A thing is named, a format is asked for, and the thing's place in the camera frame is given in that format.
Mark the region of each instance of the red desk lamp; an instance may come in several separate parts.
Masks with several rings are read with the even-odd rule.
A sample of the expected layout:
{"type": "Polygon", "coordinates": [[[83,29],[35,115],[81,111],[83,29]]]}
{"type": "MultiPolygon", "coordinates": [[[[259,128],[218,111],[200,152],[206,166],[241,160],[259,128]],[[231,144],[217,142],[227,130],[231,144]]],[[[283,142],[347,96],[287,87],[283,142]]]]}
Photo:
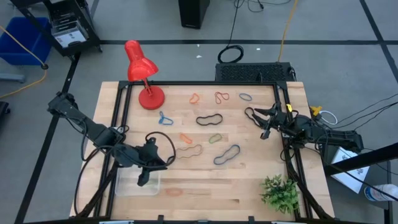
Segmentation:
{"type": "Polygon", "coordinates": [[[140,92],[138,100],[141,106],[147,110],[160,108],[164,102],[164,92],[157,86],[149,86],[147,77],[157,73],[159,69],[154,62],[145,58],[141,46],[136,40],[129,40],[124,45],[130,60],[127,77],[130,82],[143,80],[145,88],[140,92]]]}

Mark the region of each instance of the blue rubber band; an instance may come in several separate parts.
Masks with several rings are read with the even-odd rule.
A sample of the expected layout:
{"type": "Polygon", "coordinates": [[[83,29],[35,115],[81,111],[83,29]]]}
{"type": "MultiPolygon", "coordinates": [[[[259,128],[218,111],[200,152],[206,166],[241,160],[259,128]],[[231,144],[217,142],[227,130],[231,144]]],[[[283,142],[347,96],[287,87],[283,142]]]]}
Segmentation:
{"type": "Polygon", "coordinates": [[[225,151],[221,156],[217,156],[216,158],[214,158],[213,162],[214,162],[214,164],[216,164],[216,165],[223,165],[223,164],[226,163],[227,161],[229,161],[229,160],[235,158],[239,153],[241,153],[241,148],[239,147],[239,145],[237,145],[237,144],[232,145],[232,146],[231,146],[227,151],[225,151]],[[227,158],[224,162],[221,162],[221,163],[217,163],[217,162],[216,162],[217,159],[221,159],[221,158],[222,158],[223,156],[225,156],[225,154],[226,154],[228,151],[230,151],[233,147],[238,147],[238,153],[236,153],[236,154],[235,154],[233,157],[231,157],[231,158],[227,158]]]}
{"type": "Polygon", "coordinates": [[[163,125],[173,125],[174,121],[173,121],[172,119],[170,119],[170,118],[166,118],[166,117],[164,116],[164,114],[163,114],[162,111],[159,112],[159,114],[160,114],[159,124],[163,124],[163,125]],[[170,121],[171,123],[163,123],[165,119],[168,120],[168,121],[170,121]]]}
{"type": "Polygon", "coordinates": [[[249,95],[249,94],[247,94],[247,93],[241,93],[241,94],[239,94],[239,97],[240,97],[242,100],[246,100],[246,101],[251,101],[251,100],[253,100],[253,98],[251,97],[251,95],[249,95]]]}

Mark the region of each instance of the black computer tower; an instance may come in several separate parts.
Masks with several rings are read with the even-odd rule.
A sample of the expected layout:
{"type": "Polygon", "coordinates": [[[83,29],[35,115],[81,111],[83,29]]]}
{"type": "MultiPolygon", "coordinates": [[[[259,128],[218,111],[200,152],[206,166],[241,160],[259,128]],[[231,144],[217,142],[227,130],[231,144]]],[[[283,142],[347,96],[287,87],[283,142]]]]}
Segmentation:
{"type": "Polygon", "coordinates": [[[181,26],[200,29],[210,0],[178,0],[181,26]]]}

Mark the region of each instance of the lamp base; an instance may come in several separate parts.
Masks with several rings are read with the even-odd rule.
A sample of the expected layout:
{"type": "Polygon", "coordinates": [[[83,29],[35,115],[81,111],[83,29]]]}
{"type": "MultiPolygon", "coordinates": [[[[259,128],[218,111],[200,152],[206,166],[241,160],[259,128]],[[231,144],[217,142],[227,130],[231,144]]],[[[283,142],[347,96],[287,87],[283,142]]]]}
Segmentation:
{"type": "Polygon", "coordinates": [[[139,93],[138,101],[144,109],[156,110],[164,103],[164,92],[157,86],[150,86],[149,88],[152,92],[152,96],[149,95],[148,90],[145,88],[139,93]]]}

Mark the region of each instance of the lamp shade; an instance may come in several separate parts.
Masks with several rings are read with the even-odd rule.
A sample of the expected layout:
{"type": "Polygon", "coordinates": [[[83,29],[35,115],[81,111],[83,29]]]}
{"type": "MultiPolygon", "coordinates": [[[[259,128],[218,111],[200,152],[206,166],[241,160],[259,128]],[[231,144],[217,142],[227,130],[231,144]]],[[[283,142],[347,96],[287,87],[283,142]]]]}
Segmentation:
{"type": "Polygon", "coordinates": [[[127,78],[130,82],[143,80],[159,71],[154,62],[145,58],[144,53],[136,40],[129,40],[124,44],[130,65],[127,78]]]}

